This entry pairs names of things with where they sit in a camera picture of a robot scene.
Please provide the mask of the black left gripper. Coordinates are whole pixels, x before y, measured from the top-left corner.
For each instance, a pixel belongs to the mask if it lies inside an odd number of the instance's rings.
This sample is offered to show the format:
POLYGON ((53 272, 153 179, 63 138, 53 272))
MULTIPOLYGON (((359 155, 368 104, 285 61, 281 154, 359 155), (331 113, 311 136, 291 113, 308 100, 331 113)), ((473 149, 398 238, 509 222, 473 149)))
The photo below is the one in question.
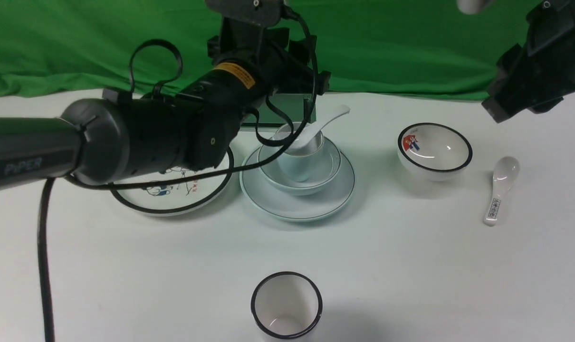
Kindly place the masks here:
POLYGON ((311 57, 316 52, 316 36, 290 39, 286 27, 262 28, 235 19, 222 18, 220 34, 207 41, 207 54, 213 65, 235 63, 255 80, 269 82, 275 92, 324 95, 330 88, 329 71, 314 74, 311 57))

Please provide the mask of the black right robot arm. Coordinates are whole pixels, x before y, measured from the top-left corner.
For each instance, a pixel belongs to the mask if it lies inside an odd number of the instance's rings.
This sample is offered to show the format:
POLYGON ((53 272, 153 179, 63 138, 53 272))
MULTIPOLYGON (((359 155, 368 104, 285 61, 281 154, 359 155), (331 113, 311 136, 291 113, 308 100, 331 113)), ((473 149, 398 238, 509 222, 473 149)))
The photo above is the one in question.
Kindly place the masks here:
POLYGON ((482 102, 496 123, 524 110, 546 113, 575 93, 575 0, 544 0, 526 20, 525 43, 498 59, 482 102))

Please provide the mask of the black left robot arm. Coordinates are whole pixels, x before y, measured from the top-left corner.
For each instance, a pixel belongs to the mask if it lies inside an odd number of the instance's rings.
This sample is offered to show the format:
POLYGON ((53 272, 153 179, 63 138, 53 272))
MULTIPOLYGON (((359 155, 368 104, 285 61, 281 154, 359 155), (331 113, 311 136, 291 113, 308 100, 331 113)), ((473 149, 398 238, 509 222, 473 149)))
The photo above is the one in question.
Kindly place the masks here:
POLYGON ((100 99, 77 100, 57 118, 0 117, 0 190, 63 177, 83 188, 118 190, 126 188, 122 180, 173 167, 194 171, 194 180, 236 172, 218 166, 246 117, 258 117, 266 105, 292 125, 270 98, 304 86, 309 121, 316 97, 329 89, 331 73, 318 70, 316 36, 299 14, 285 18, 300 24, 304 39, 290 39, 288 28, 223 17, 220 34, 208 41, 213 68, 177 95, 164 95, 163 87, 181 76, 181 54, 151 39, 137 52, 167 48, 178 69, 140 99, 130 74, 129 90, 104 89, 100 99))

